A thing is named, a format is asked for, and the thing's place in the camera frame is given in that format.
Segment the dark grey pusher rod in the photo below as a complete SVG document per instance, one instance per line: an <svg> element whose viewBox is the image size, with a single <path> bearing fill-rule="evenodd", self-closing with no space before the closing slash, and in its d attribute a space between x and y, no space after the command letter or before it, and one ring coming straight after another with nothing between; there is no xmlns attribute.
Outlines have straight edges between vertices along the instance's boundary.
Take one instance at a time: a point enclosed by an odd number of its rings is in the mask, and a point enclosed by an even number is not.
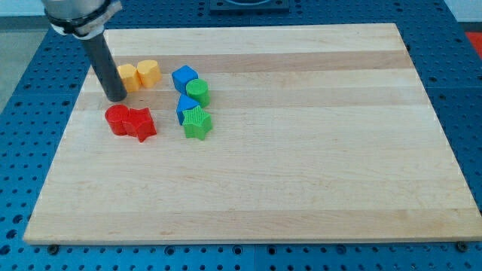
<svg viewBox="0 0 482 271"><path fill-rule="evenodd" d="M103 33L81 40L81 43L107 99L110 102L124 100L127 97L127 91Z"/></svg>

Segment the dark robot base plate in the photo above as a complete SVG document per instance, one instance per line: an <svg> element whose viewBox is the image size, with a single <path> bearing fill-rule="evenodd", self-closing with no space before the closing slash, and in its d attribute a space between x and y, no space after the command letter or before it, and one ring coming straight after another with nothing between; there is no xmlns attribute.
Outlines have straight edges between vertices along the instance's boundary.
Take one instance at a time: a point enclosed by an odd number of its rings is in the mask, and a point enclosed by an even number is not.
<svg viewBox="0 0 482 271"><path fill-rule="evenodd" d="M288 11L289 0L208 0L211 12Z"/></svg>

